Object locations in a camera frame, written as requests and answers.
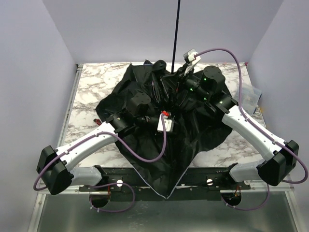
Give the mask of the lavender folding umbrella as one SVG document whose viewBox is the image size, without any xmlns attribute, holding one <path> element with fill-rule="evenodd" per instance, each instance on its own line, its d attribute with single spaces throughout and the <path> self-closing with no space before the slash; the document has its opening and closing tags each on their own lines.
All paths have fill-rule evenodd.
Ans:
<svg viewBox="0 0 309 232">
<path fill-rule="evenodd" d="M 163 60 L 130 64 L 96 107 L 113 126 L 116 146 L 156 194 L 168 198 L 199 152 L 222 144 L 231 128 L 209 97 L 230 97 L 216 66 L 167 70 Z"/>
</svg>

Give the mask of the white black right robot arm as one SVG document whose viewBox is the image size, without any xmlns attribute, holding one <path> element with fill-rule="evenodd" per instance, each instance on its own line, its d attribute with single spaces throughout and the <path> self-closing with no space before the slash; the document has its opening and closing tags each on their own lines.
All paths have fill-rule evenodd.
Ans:
<svg viewBox="0 0 309 232">
<path fill-rule="evenodd" d="M 284 141 L 258 124 L 225 90 L 225 76 L 216 66 L 207 66 L 196 73 L 183 65 L 163 80 L 176 82 L 177 92 L 185 89 L 204 102 L 206 111 L 215 119 L 229 126 L 245 138 L 262 156 L 256 162 L 235 164 L 229 169 L 234 182 L 262 180 L 277 186 L 296 166 L 299 145 Z"/>
</svg>

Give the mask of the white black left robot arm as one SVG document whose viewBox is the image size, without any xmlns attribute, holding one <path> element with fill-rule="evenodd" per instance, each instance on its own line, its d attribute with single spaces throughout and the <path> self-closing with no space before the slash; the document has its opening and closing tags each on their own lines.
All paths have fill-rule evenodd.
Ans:
<svg viewBox="0 0 309 232">
<path fill-rule="evenodd" d="M 77 165 L 99 149 L 120 142 L 127 151 L 144 162 L 155 162 L 157 158 L 143 158 L 129 147 L 124 138 L 137 128 L 159 129 L 164 122 L 161 113 L 152 111 L 151 98 L 137 93 L 126 101 L 124 107 L 114 113 L 105 113 L 102 124 L 85 136 L 58 148 L 50 145 L 40 154 L 37 165 L 38 177 L 34 190 L 48 190 L 57 195 L 70 186 L 96 186 L 106 184 L 106 174 L 98 166 L 78 167 Z"/>
</svg>

